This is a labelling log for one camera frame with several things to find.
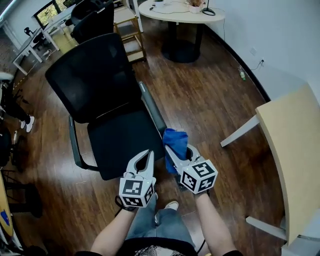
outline window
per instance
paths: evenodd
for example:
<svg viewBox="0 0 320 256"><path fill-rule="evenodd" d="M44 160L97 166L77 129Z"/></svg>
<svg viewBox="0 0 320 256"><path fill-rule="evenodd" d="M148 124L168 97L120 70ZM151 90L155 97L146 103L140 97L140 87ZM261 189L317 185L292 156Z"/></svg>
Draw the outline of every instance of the window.
<svg viewBox="0 0 320 256"><path fill-rule="evenodd" d="M65 0L53 0L36 12L34 17L42 28L49 23L52 17L67 9L64 1Z"/></svg>
<svg viewBox="0 0 320 256"><path fill-rule="evenodd" d="M65 0L55 0L61 12L67 9L67 7L64 5L64 1Z"/></svg>

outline tabletop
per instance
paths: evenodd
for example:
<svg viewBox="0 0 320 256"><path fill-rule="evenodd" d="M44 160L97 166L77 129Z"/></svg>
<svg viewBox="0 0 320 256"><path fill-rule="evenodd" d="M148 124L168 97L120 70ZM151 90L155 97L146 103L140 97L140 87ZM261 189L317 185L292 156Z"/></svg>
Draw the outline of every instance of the tabletop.
<svg viewBox="0 0 320 256"><path fill-rule="evenodd" d="M4 231L12 237L14 235L14 227L9 210L9 204L4 185L2 174L0 173L0 224Z"/></svg>
<svg viewBox="0 0 320 256"><path fill-rule="evenodd" d="M320 106L307 84L256 113L279 174L291 244L320 208Z"/></svg>
<svg viewBox="0 0 320 256"><path fill-rule="evenodd" d="M48 31L52 26L57 24L58 22L62 21L69 15L71 15L72 10L75 8L75 4L70 6L69 8L63 10L62 12L58 13L57 15L52 17L52 20L49 22L49 24L45 27L44 31Z"/></svg>
<svg viewBox="0 0 320 256"><path fill-rule="evenodd" d="M191 13L185 2L185 0L165 0L164 7L155 7L150 10L154 4L154 0L147 0L140 4L139 12L152 19L180 23L205 24L225 19L225 12L216 8L212 8L215 12L215 16L206 15L202 12Z"/></svg>

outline wooden shelf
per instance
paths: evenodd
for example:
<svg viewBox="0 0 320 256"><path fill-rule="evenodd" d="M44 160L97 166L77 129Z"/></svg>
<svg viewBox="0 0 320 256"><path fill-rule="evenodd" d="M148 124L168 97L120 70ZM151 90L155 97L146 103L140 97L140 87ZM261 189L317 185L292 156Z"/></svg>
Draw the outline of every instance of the wooden shelf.
<svg viewBox="0 0 320 256"><path fill-rule="evenodd" d="M124 6L114 10L114 30L121 36L129 62L146 58L138 18L131 9Z"/></svg>
<svg viewBox="0 0 320 256"><path fill-rule="evenodd" d="M136 28L136 26L132 22L128 21L118 26L118 33L121 36L121 38L125 40L126 38L138 35L139 29Z"/></svg>

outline person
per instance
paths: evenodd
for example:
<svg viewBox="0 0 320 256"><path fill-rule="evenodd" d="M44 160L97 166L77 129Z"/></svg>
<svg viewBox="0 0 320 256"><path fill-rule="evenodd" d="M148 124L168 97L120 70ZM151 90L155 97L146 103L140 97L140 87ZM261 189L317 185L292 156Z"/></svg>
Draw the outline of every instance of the person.
<svg viewBox="0 0 320 256"><path fill-rule="evenodd" d="M29 133L35 122L35 117L27 114L22 107L20 107L10 90L6 89L4 84L10 84L14 79L12 74L0 71L0 106L3 110L13 118L20 120L20 128L26 127L26 132Z"/></svg>
<svg viewBox="0 0 320 256"><path fill-rule="evenodd" d="M90 251L75 256L196 256L195 245L172 201L155 215L155 193L146 208L122 209L95 239ZM208 194L194 195L202 233L212 256L242 256Z"/></svg>

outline white sneaker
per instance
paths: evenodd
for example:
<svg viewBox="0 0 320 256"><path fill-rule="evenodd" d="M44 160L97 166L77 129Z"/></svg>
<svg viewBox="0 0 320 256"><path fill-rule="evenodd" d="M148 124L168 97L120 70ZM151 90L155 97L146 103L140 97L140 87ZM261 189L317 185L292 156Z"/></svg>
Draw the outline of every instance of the white sneaker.
<svg viewBox="0 0 320 256"><path fill-rule="evenodd" d="M164 209L173 209L175 211L178 210L178 208L179 208L179 203L177 201L172 201L164 207ZM156 224L159 224L158 213L154 216L154 220Z"/></svg>
<svg viewBox="0 0 320 256"><path fill-rule="evenodd" d="M169 209L169 208L176 211L179 208L179 203L177 201L172 201L164 207L164 209Z"/></svg>
<svg viewBox="0 0 320 256"><path fill-rule="evenodd" d="M29 133L32 129L32 126L35 122L35 117L30 115L30 122L26 125L26 132Z"/></svg>
<svg viewBox="0 0 320 256"><path fill-rule="evenodd" d="M20 128L23 129L25 128L25 125L26 125L26 121L20 121L21 125L20 125Z"/></svg>

